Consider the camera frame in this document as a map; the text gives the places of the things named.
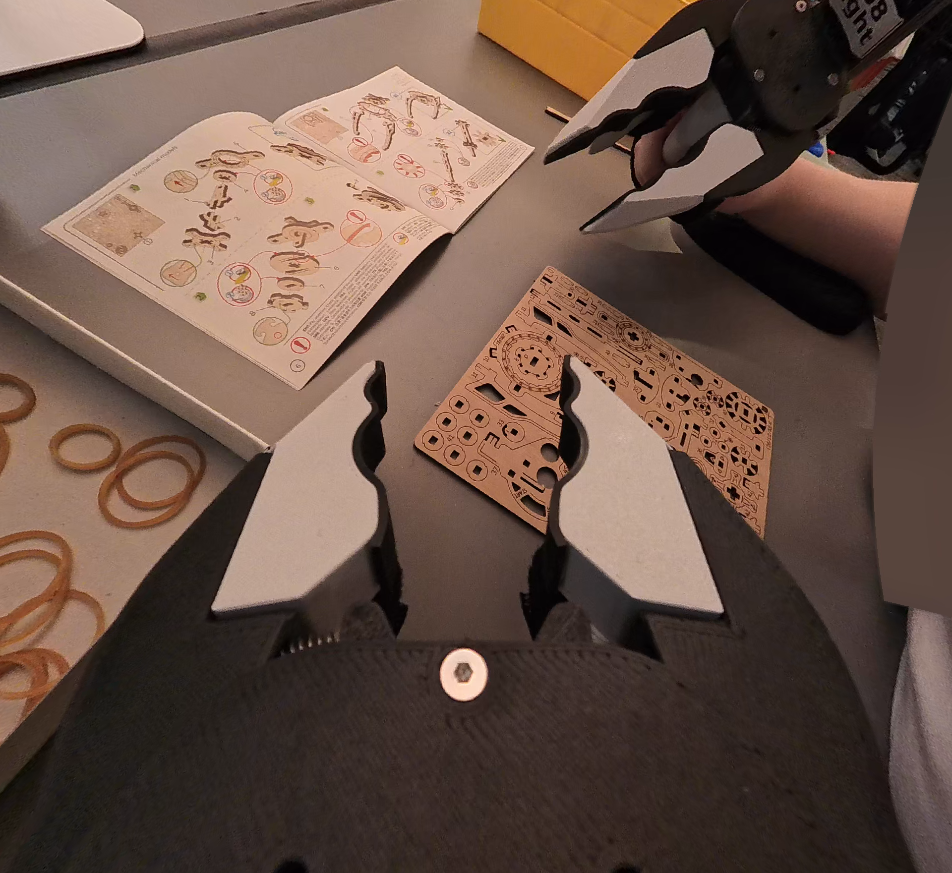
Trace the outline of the wooden parts sheet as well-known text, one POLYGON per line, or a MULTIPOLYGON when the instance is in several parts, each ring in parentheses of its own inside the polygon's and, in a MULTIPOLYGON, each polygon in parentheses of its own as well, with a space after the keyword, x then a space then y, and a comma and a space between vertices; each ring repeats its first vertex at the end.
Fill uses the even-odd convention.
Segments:
POLYGON ((415 438, 418 451, 545 532, 566 355, 580 359, 764 536, 774 416, 759 399, 547 268, 415 438))

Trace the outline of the person's right hand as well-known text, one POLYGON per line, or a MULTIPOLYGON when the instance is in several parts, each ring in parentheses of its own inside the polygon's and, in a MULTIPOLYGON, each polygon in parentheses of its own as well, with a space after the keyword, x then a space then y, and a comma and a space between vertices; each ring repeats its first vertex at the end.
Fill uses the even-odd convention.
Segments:
POLYGON ((633 141, 631 175, 635 189, 644 190, 669 168, 692 165, 700 157, 713 128, 695 129, 697 124, 692 119, 684 121, 686 112, 676 112, 658 129, 646 130, 633 141))

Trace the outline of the white desktop stand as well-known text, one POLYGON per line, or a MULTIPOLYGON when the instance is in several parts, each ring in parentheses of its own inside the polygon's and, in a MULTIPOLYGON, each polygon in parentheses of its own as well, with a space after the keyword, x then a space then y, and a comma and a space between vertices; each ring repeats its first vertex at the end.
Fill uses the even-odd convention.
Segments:
POLYGON ((1 0, 1 75, 124 51, 144 36, 107 0, 1 0))

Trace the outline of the instruction booklet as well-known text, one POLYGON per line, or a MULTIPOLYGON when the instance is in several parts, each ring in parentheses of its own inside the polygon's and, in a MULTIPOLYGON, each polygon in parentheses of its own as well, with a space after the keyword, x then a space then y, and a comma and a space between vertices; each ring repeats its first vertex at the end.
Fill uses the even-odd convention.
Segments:
POLYGON ((43 230, 301 390, 532 153, 395 67, 199 122, 43 230))

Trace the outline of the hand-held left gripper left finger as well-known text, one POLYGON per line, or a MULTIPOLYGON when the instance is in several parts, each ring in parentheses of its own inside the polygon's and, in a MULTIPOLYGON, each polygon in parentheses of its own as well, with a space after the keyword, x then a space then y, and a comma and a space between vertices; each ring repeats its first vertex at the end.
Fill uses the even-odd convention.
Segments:
POLYGON ((402 572, 387 493, 381 361, 361 367, 273 447, 265 476, 210 606, 216 618, 290 610, 339 626, 375 601, 401 626, 402 572))

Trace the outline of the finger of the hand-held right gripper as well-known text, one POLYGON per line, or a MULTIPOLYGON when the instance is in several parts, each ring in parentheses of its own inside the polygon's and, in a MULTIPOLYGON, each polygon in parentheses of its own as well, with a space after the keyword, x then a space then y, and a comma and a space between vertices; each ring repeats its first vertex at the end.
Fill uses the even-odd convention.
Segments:
POLYGON ((646 189, 629 191, 581 226, 580 231, 608 233, 685 213, 763 154, 753 131, 724 124, 710 133, 697 158, 667 169, 646 189))
POLYGON ((665 124, 705 82, 715 47, 698 29, 633 58, 584 105, 547 148, 543 163, 582 150, 599 153, 626 135, 665 124))

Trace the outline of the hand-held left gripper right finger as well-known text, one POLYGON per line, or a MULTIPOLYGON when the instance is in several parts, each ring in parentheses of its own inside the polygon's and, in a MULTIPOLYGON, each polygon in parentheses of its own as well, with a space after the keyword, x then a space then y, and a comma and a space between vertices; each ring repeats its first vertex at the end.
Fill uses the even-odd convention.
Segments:
POLYGON ((554 605, 580 606, 609 641, 635 641, 643 613, 723 616, 668 445, 579 358, 566 356, 545 539, 524 613, 534 638, 554 605))

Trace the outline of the person's right forearm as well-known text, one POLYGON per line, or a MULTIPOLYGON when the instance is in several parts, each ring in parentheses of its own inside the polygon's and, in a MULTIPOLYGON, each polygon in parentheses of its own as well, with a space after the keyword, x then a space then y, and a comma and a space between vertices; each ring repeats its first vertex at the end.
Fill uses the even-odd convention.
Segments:
POLYGON ((855 281, 887 318, 898 249, 918 185, 855 177, 799 157, 766 185, 720 203, 767 237, 855 281))

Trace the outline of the white cardboard tray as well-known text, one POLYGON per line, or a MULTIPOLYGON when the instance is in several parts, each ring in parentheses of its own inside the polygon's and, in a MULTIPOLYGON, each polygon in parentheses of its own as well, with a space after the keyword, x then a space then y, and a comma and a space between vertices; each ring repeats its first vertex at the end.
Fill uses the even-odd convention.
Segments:
MULTIPOLYGON (((213 437, 231 438, 213 412, 40 298, 2 276, 2 372, 36 394, 26 417, 2 425, 11 443, 2 470, 2 537, 41 530, 61 537, 73 553, 71 588, 89 594, 111 623, 160 557, 237 474, 244 461, 213 437), (142 438, 180 435, 196 440, 208 469, 184 510, 157 527, 115 527, 103 517, 97 494, 104 472, 78 473, 54 462, 49 439, 62 427, 110 428, 127 449, 142 438)), ((182 465, 145 463, 126 478, 130 492, 158 500, 184 484, 182 465)), ((38 596, 56 580, 55 541, 32 538, 2 546, 30 555, 2 567, 2 615, 38 596)), ((28 641, 70 662, 70 671, 26 718, 35 699, 2 699, 2 790, 54 733, 93 642, 94 609, 70 598, 61 613, 28 641)))

